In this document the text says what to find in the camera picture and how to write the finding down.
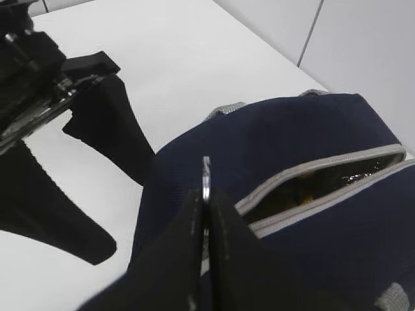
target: fabric texture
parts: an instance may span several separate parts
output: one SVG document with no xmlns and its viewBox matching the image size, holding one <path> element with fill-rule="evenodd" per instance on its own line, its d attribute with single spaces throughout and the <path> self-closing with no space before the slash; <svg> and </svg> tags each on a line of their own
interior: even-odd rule
<svg viewBox="0 0 415 311">
<path fill-rule="evenodd" d="M 376 310 L 382 301 L 378 297 L 385 298 L 383 306 L 401 310 L 407 305 L 403 293 L 413 309 L 414 182 L 412 165 L 262 241 L 297 260 L 307 259 L 304 270 L 318 273 L 353 310 Z M 387 291 L 393 282 L 402 287 L 400 295 Z"/>
<path fill-rule="evenodd" d="M 143 190 L 133 262 L 201 187 L 201 160 L 211 158 L 212 185 L 232 203 L 269 177 L 301 163 L 397 144 L 359 95 L 275 98 L 217 115 L 181 135 L 154 158 Z"/>
</svg>

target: gray strap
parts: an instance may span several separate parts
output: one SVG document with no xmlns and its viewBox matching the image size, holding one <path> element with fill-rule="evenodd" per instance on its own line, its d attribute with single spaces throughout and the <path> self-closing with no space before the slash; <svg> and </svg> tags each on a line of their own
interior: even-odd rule
<svg viewBox="0 0 415 311">
<path fill-rule="evenodd" d="M 375 306 L 383 311 L 408 311 L 408 295 L 405 293 L 402 286 L 393 282 L 375 301 Z"/>
<path fill-rule="evenodd" d="M 237 102 L 235 104 L 220 106 L 218 108 L 215 108 L 204 121 L 207 121 L 209 119 L 212 119 L 216 115 L 227 115 L 228 113 L 237 111 L 239 108 L 244 107 L 246 104 L 244 102 Z"/>
</svg>

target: white wall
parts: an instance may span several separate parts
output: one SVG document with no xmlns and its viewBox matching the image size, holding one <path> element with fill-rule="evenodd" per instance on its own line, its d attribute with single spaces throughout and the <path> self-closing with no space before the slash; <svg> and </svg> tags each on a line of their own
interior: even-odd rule
<svg viewBox="0 0 415 311">
<path fill-rule="evenodd" d="M 415 2 L 325 0 L 301 68 L 335 92 L 360 93 L 415 146 Z"/>
<path fill-rule="evenodd" d="M 320 0 L 215 0 L 297 64 Z"/>
</svg>

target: black fabric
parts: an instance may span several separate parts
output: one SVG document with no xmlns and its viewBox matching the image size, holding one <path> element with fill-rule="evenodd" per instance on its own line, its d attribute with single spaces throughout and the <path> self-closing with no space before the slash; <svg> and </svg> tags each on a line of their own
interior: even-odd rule
<svg viewBox="0 0 415 311">
<path fill-rule="evenodd" d="M 302 271 L 307 257 L 258 240 L 223 191 L 213 189 L 209 212 L 213 310 L 349 310 L 313 271 Z"/>
<path fill-rule="evenodd" d="M 99 264 L 115 240 L 52 181 L 23 142 L 0 156 L 0 229 Z"/>
<path fill-rule="evenodd" d="M 72 119 L 63 131 L 96 149 L 140 185 L 144 185 L 154 152 L 139 127 L 123 81 L 108 75 L 79 94 Z"/>
<path fill-rule="evenodd" d="M 132 262 L 172 220 L 200 162 L 233 204 L 271 176 L 301 163 L 399 143 L 360 95 L 275 98 L 219 115 L 158 152 L 143 191 Z"/>
<path fill-rule="evenodd" d="M 328 210 L 263 238 L 318 273 L 355 310 L 397 282 L 415 308 L 415 166 L 379 181 Z"/>
<path fill-rule="evenodd" d="M 80 310 L 198 310 L 202 237 L 202 200 L 195 190 L 128 273 Z"/>
<path fill-rule="evenodd" d="M 102 51 L 92 55 L 70 58 L 62 66 L 62 72 L 73 80 L 90 75 L 106 76 L 119 71 L 118 65 Z"/>
<path fill-rule="evenodd" d="M 200 310 L 201 202 L 200 193 L 191 192 L 126 275 L 80 311 Z M 305 275 L 290 255 L 266 248 L 225 193 L 213 189 L 206 214 L 214 310 L 349 310 L 315 275 Z"/>
</svg>

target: open zipper pocket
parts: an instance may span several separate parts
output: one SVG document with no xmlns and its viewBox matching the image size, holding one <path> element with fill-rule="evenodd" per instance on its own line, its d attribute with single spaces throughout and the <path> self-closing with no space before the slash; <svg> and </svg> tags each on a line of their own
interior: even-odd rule
<svg viewBox="0 0 415 311">
<path fill-rule="evenodd" d="M 302 221 L 314 214 L 320 213 L 344 200 L 347 200 L 360 191 L 363 191 L 364 189 L 371 187 L 373 184 L 412 165 L 415 165 L 415 160 L 408 160 L 398 163 L 347 187 L 332 192 L 331 194 L 328 194 L 318 200 L 289 209 L 274 216 L 262 219 L 258 222 L 254 222 L 250 224 L 250 228 L 258 238 L 271 235 L 283 228 L 295 224 L 296 222 Z"/>
<path fill-rule="evenodd" d="M 402 162 L 405 156 L 406 151 L 400 144 L 392 144 L 300 164 L 272 176 L 258 186 L 247 197 L 239 201 L 235 207 L 239 214 L 244 215 L 245 221 L 250 224 L 250 228 L 255 235 L 257 235 L 258 238 L 262 238 L 283 229 L 294 222 L 304 219 L 309 214 L 318 213 L 320 210 L 319 206 L 325 206 L 325 202 L 332 202 L 334 205 L 335 198 L 341 197 L 342 194 L 346 193 L 350 196 L 354 195 L 355 192 L 353 192 L 353 189 L 360 189 L 359 191 L 361 191 L 365 189 L 365 185 L 369 187 L 373 184 L 375 182 L 373 180 L 377 181 L 379 178 L 385 178 L 399 170 L 399 168 L 402 169 L 409 166 L 409 161 L 395 165 L 396 163 Z M 320 171 L 320 173 L 324 173 L 322 174 L 323 176 L 330 176 L 333 172 L 330 172 L 327 169 L 335 169 L 336 167 L 341 166 L 343 167 L 338 171 L 338 173 L 343 172 L 343 174 L 339 175 L 341 177 L 341 182 L 331 183 L 332 187 L 328 190 L 332 191 L 329 193 L 325 193 L 324 191 L 320 192 L 320 198 L 311 198 L 311 194 L 304 191 L 303 193 L 297 194 L 298 198 L 293 199 L 291 196 L 293 194 L 292 190 L 296 190 L 296 187 L 298 186 L 298 183 L 295 184 L 294 182 L 291 187 L 292 190 L 290 190 L 290 187 L 286 187 L 285 190 L 283 189 L 284 191 L 287 191 L 287 193 L 285 193 L 286 199 L 295 201 L 293 204 L 294 207 L 290 207 L 290 202 L 286 200 L 286 205 L 284 207 L 278 206 L 277 202 L 275 202 L 276 210 L 273 208 L 269 209 L 267 206 L 264 208 L 265 211 L 256 209 L 256 207 L 261 207 L 261 203 L 264 203 L 265 205 L 272 204 L 272 192 L 279 189 L 284 183 L 300 178 L 300 183 L 301 181 L 307 181 L 310 185 L 313 183 L 312 178 L 317 177 L 316 172 Z M 333 176 L 331 180 L 338 181 L 336 176 Z M 209 270 L 208 253 L 205 252 L 204 255 L 201 275 Z"/>
<path fill-rule="evenodd" d="M 400 144 L 392 144 L 303 163 L 267 179 L 235 207 L 251 224 L 402 162 L 405 155 Z"/>
</svg>

